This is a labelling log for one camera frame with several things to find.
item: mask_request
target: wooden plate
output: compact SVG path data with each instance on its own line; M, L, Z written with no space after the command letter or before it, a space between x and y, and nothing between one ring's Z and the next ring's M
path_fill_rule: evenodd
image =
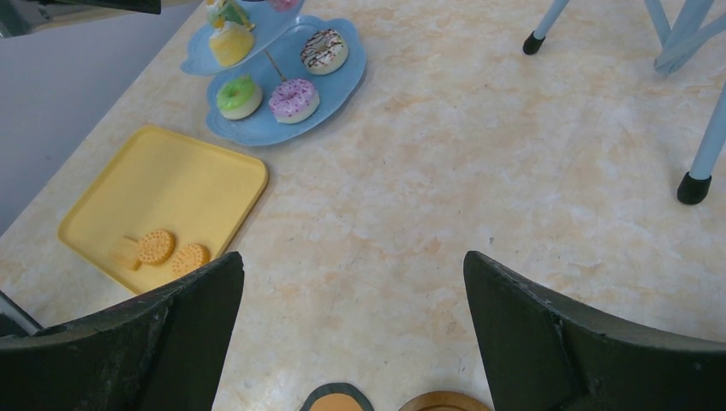
M398 411L491 411L481 402L461 392L433 391L417 396Z
M345 396L349 396L358 403L358 409L360 411L373 411L373 406L366 396L348 383L330 383L316 388L315 391L310 393L310 396L307 397L305 403L302 404L300 411L310 411L313 409L317 400L331 394L343 394Z

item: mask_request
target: white wall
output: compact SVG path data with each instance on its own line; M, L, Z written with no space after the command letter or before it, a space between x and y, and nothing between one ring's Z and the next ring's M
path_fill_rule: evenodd
M198 5L0 39L0 235Z

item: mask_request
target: floor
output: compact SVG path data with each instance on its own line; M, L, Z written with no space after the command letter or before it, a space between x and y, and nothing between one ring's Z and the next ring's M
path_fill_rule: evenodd
M666 3L672 17L682 0ZM0 289L44 325L129 297L55 232L155 123L270 171L230 245L245 290L214 409L293 410L330 381L383 411L441 389L491 405L461 274L473 249L607 313L726 342L726 161L703 204L675 200L726 81L726 33L664 78L641 1L572 2L535 57L521 43L548 0L427 4L309 0L354 21L366 78L332 121L258 148L213 135L209 80L173 69L193 16L0 238Z
M0 235L198 4L0 39Z

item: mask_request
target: tiered cake stand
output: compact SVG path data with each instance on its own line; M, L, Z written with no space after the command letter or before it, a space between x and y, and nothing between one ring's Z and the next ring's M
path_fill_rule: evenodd
M187 60L181 70L188 74L215 75L207 89L210 111L206 116L209 129L225 139L244 146L267 146L290 140L314 128L330 117L348 100L366 71L366 51L360 45L353 23L345 19L322 21L311 15L299 15L304 0L291 10L275 11L267 2L240 2L255 24L255 44L239 63L222 67L211 54L209 37L212 27L206 24L189 40ZM335 72L314 75L307 72L300 60L305 42L318 30L336 29L348 44L348 59ZM320 106L306 120L296 124L281 124L275 120L267 101L280 84L280 76L267 51L288 79L303 78L315 85L320 95ZM241 75L250 74L262 88L262 105L251 116L242 120L227 120L216 106L217 92L225 83Z

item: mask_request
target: yellow cake slice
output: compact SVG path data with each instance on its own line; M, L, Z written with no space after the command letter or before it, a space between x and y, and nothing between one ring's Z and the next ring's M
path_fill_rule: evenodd
M241 61L254 46L254 36L243 26L233 21L217 18L214 33L209 38L211 54L219 65L229 67Z

